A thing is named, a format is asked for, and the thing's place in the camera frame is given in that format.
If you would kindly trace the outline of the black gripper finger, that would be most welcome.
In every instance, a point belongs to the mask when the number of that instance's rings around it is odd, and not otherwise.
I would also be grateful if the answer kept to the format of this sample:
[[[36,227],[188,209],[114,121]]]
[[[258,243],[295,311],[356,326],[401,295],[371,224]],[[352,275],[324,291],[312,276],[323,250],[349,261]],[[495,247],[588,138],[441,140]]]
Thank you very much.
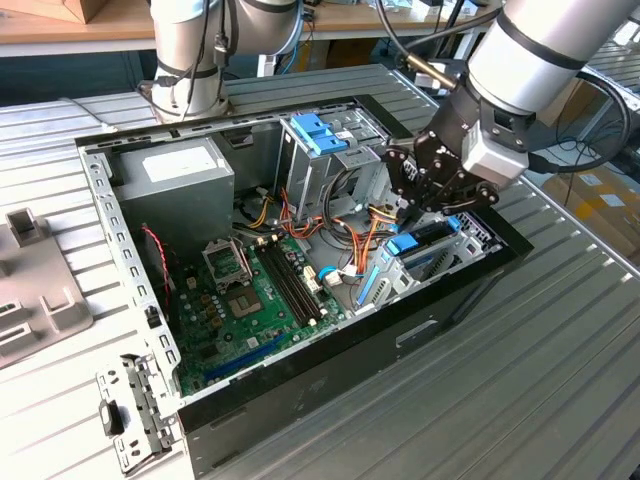
[[[421,212],[453,216],[495,205],[496,186],[475,175],[454,172],[446,180],[422,179],[410,206]]]
[[[403,145],[387,145],[381,159],[387,167],[391,190],[399,197],[397,224],[415,225],[423,215],[423,174]]]

